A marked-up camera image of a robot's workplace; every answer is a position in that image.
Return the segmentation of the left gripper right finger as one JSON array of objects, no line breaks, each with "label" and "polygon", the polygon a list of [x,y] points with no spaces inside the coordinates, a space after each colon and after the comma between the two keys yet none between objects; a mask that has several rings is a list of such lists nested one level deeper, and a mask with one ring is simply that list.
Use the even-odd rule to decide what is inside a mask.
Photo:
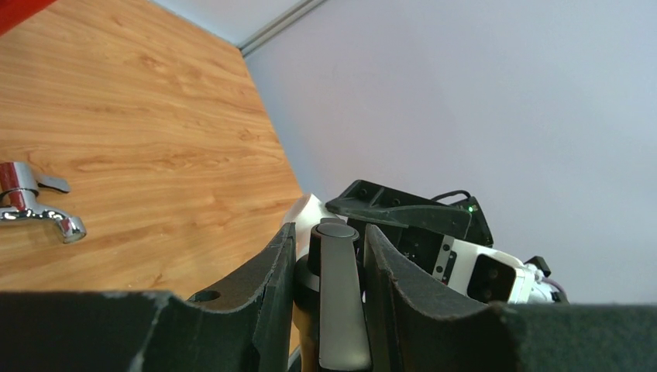
[{"label": "left gripper right finger", "polygon": [[364,239],[366,326],[375,371],[654,371],[654,305],[474,301]]}]

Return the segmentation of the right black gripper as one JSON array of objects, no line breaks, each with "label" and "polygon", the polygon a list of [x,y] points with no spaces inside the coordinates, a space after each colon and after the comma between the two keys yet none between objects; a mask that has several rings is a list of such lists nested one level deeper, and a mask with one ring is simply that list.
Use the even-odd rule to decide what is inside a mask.
[{"label": "right black gripper", "polygon": [[408,260],[444,277],[449,256],[445,235],[463,239],[471,230],[470,212],[365,180],[356,180],[325,203],[331,213],[372,222]]}]

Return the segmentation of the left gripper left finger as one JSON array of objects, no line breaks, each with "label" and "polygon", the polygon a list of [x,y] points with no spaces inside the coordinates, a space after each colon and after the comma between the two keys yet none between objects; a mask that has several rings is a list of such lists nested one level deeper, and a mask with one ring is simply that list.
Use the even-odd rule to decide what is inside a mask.
[{"label": "left gripper left finger", "polygon": [[169,291],[4,291],[3,371],[285,371],[295,226],[189,299]]}]

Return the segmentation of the dark grey metal faucet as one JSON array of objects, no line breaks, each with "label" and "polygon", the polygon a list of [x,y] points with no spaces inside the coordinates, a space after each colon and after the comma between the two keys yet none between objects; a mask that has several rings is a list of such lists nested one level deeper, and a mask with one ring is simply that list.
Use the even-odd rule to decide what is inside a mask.
[{"label": "dark grey metal faucet", "polygon": [[323,218],[294,266],[293,322],[303,371],[370,371],[373,359],[354,244],[359,233]]}]

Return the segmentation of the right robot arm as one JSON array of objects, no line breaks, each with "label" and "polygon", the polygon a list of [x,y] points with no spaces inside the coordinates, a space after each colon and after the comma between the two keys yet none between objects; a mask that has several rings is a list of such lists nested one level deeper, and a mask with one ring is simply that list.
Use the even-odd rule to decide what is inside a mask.
[{"label": "right robot arm", "polygon": [[367,225],[377,226],[403,256],[444,284],[457,256],[448,238],[487,247],[494,243],[479,202],[464,190],[424,198],[356,180],[325,208],[346,217],[361,235]]}]

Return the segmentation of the chrome faucet with white elbow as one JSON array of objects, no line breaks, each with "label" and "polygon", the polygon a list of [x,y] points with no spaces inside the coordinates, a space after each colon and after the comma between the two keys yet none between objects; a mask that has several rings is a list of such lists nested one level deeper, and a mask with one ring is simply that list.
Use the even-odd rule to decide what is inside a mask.
[{"label": "chrome faucet with white elbow", "polygon": [[80,217],[38,201],[42,188],[63,194],[71,191],[70,185],[63,178],[35,174],[25,162],[2,163],[1,222],[52,222],[64,243],[75,243],[86,237],[87,230]]}]

